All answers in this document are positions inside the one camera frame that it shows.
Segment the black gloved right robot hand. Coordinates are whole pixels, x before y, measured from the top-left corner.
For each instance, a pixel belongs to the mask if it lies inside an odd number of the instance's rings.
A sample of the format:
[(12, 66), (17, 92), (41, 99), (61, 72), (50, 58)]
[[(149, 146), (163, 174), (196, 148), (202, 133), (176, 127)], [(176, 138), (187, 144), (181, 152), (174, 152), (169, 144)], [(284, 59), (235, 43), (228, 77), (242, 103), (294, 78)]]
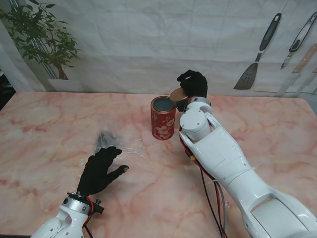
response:
[(188, 70), (181, 74), (177, 81), (188, 97), (207, 97), (208, 82), (206, 78), (198, 71)]

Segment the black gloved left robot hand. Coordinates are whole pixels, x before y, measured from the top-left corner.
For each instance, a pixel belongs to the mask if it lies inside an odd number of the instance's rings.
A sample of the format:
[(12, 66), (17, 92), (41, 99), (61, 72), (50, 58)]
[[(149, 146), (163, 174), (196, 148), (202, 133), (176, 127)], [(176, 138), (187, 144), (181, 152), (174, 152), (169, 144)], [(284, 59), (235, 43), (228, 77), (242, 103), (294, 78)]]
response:
[(100, 149), (95, 155), (88, 158), (85, 168), (80, 177), (76, 193), (82, 197), (102, 192), (115, 179), (125, 173), (129, 167), (119, 166), (116, 170), (109, 172), (114, 159), (122, 153), (115, 146)]

